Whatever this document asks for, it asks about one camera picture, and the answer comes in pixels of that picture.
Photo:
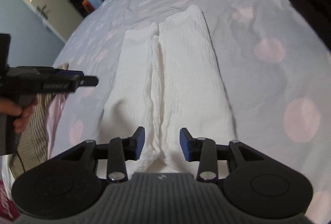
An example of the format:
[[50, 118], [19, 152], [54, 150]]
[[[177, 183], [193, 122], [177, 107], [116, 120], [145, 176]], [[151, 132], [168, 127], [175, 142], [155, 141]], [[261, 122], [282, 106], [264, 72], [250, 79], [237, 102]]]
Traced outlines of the person's left hand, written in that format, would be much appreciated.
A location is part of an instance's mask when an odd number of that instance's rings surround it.
[[14, 131], [15, 133], [22, 133], [25, 131], [37, 104], [38, 99], [34, 98], [28, 106], [22, 108], [11, 100], [1, 98], [0, 112], [1, 114], [16, 117], [13, 122]]

